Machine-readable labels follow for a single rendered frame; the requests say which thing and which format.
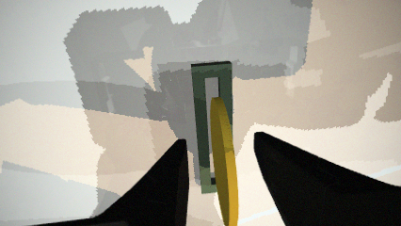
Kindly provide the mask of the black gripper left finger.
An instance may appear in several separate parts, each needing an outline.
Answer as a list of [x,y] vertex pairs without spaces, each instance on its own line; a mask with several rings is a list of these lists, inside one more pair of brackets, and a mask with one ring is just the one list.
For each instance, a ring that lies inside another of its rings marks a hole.
[[188,155],[183,138],[99,216],[31,226],[186,226],[188,193]]

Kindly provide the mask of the gold coin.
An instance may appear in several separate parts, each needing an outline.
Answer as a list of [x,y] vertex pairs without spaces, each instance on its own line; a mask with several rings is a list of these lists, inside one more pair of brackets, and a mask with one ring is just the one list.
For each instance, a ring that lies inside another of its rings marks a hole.
[[214,97],[210,106],[211,140],[217,195],[224,226],[237,226],[238,184],[233,137],[226,106]]

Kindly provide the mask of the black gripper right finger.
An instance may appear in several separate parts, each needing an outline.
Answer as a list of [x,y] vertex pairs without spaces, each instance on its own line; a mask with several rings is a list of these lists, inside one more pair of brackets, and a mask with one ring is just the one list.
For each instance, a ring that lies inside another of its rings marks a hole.
[[265,132],[254,133],[253,150],[284,226],[401,226],[401,186]]

